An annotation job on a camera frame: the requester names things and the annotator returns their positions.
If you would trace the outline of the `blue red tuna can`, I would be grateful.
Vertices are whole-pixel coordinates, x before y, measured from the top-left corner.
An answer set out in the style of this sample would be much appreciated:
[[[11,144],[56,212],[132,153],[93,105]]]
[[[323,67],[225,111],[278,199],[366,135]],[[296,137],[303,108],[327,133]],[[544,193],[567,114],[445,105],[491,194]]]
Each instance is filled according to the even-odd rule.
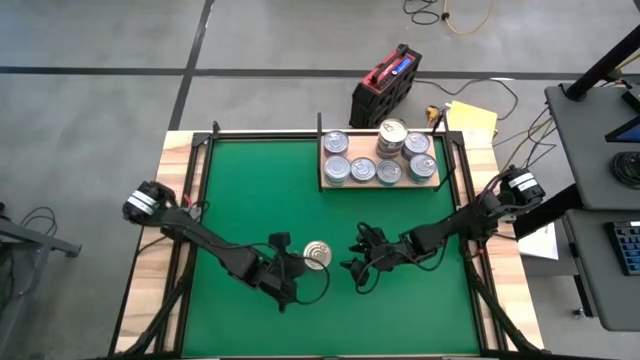
[[[324,241],[311,241],[304,248],[303,258],[309,269],[321,271],[330,265],[332,251]]]
[[[397,147],[405,141],[407,135],[408,128],[400,119],[389,118],[379,125],[378,140],[385,146]]]

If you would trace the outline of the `black table frame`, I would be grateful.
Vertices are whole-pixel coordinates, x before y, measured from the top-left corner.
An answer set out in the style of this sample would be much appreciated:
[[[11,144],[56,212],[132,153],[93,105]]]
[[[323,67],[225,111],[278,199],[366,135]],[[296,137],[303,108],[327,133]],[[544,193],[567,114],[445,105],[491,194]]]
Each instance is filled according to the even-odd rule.
[[[181,194],[175,194],[177,206],[187,210],[193,218],[206,227],[203,223],[204,216],[209,208],[206,190],[212,166],[213,148],[216,144],[221,142],[312,141],[317,146],[315,132],[316,131],[230,133],[220,129],[214,129],[209,133],[196,134],[191,147],[186,172],[188,175],[200,173],[202,176],[198,188],[197,201],[203,206],[203,212],[199,215],[193,215],[192,204]],[[455,150],[454,154],[458,158],[456,164],[459,166],[459,170],[456,172],[458,185],[456,194],[453,194],[453,191],[450,189],[454,205],[452,213],[467,205],[467,203],[473,200],[487,185],[482,187],[474,186],[466,158],[465,143]],[[98,360],[203,360],[205,358],[212,360],[307,360],[311,358],[317,358],[319,360],[382,360],[384,358],[408,360],[414,356],[436,359],[449,355],[459,357],[476,355],[496,359],[535,359],[540,357],[540,349],[528,341],[523,333],[516,328],[497,300],[491,270],[487,260],[485,248],[487,241],[482,243],[452,236],[448,239],[445,247],[440,249],[432,258],[443,256],[451,239],[457,240],[458,252],[463,262],[479,345],[479,349],[475,353],[335,356],[186,356],[183,354],[182,349],[196,267],[196,257],[200,251],[206,250],[184,239],[172,239],[174,246],[169,262],[169,273],[162,305],[157,310],[148,327],[140,334],[133,345],[121,353]],[[371,291],[369,285],[371,277],[383,273],[390,272],[378,273],[375,269],[371,269],[367,284],[361,287],[357,287],[352,279],[357,293],[361,295],[369,294]]]

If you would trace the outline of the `teal tuna can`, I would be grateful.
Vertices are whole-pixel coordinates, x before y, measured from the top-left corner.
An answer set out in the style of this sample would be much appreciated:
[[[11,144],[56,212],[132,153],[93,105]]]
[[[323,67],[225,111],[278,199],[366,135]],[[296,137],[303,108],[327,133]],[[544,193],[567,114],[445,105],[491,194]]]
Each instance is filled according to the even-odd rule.
[[[428,154],[415,156],[409,162],[409,177],[430,177],[437,171],[437,162]]]

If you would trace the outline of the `large silver lid can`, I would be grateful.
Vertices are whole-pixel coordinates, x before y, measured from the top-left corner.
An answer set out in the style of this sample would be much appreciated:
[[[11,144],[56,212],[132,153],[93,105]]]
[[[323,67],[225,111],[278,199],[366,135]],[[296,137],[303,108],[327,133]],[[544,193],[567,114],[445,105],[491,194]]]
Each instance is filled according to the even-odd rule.
[[[402,151],[421,152],[426,154],[430,147],[429,138],[420,132],[409,132],[404,140]]]

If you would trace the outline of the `black backlit keyboard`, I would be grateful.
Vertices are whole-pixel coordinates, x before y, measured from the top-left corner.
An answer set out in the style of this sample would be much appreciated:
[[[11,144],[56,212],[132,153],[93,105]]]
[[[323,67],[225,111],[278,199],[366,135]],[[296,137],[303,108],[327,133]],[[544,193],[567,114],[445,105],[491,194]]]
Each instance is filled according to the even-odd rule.
[[[614,254],[625,276],[640,276],[640,220],[604,224]]]

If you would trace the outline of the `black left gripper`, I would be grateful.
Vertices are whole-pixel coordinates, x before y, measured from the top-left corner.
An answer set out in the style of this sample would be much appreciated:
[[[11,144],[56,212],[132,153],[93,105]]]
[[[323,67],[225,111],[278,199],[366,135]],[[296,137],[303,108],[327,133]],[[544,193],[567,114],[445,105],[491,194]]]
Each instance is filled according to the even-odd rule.
[[[305,258],[304,251],[289,252],[290,244],[288,232],[270,234],[266,245],[274,255],[259,253],[257,268],[252,275],[252,286],[273,298],[280,313],[284,313],[289,304],[298,302],[296,279],[313,273],[302,259]]]

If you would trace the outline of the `black slanted pole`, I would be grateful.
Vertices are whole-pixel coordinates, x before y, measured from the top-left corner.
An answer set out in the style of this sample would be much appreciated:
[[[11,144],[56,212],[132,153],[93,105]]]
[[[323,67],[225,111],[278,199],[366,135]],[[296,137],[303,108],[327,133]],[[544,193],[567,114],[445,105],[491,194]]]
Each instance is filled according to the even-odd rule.
[[[632,61],[640,49],[640,24],[609,50],[589,70],[570,86],[562,86],[564,95],[572,101],[581,101],[599,81]]]

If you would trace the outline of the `grey desk with keyboard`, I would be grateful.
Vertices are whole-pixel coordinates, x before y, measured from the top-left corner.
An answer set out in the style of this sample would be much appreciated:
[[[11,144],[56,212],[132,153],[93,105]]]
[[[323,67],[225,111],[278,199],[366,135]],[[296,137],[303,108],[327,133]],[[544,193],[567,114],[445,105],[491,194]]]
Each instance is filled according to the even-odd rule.
[[[640,332],[640,276],[621,271],[604,224],[637,221],[640,212],[570,210],[564,225],[574,240],[602,326]]]

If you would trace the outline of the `black desk leg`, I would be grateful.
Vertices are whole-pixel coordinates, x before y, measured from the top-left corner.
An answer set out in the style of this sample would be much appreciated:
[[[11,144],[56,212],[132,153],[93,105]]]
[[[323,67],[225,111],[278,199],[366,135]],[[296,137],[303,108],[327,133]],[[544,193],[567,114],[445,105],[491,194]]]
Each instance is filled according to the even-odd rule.
[[[577,310],[573,310],[572,314],[576,318],[596,318],[598,315],[597,309],[593,305],[593,296],[584,274],[584,267],[579,256],[576,243],[574,240],[569,239],[568,244],[576,266],[576,273],[573,275],[573,280],[581,303],[581,306]]]

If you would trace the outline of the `black desk device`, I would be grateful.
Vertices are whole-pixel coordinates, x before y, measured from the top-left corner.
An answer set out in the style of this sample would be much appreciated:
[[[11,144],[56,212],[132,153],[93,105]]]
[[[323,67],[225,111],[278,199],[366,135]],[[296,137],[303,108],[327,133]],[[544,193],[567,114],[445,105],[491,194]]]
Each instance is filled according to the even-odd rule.
[[[621,98],[630,108],[640,113],[640,85],[627,83]]]

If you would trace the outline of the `blue yellow tuna can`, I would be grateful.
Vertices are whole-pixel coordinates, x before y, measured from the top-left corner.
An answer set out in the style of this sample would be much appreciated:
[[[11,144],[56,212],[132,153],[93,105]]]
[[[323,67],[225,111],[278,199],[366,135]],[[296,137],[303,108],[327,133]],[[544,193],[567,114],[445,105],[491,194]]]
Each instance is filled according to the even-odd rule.
[[[377,181],[383,186],[394,186],[402,177],[402,167],[395,160],[381,161],[376,168]]]

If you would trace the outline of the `large green tuna can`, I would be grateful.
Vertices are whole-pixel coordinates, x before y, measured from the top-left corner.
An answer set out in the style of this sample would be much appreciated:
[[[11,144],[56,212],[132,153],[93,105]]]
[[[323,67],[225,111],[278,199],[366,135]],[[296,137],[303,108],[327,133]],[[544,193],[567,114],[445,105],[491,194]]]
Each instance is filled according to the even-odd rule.
[[[348,159],[333,157],[325,161],[323,172],[325,180],[332,182],[347,181],[350,176],[350,165]]]

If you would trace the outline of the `red black tool case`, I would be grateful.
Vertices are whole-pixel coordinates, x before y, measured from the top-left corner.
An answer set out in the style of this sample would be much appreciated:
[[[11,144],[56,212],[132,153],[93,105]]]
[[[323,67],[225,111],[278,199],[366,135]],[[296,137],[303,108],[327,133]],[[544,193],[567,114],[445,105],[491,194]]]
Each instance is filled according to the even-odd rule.
[[[399,44],[357,84],[352,93],[349,125],[376,128],[412,88],[422,55]]]

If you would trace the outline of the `grey metal stand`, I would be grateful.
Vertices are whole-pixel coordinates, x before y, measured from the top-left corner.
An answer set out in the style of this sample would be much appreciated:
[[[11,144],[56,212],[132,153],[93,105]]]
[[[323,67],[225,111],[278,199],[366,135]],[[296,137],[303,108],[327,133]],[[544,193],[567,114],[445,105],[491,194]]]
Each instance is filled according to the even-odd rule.
[[[57,238],[57,230],[50,207],[36,207],[16,223],[0,201],[0,360],[10,357],[50,253],[77,257],[81,252],[81,245]]]

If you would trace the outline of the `white paper sheet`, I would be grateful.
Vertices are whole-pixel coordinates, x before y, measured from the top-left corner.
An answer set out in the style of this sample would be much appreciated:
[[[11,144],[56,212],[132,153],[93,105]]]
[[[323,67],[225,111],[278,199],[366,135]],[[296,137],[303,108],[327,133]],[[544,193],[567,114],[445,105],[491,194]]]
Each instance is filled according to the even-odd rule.
[[[555,224],[550,223],[518,240],[521,255],[558,260]]]

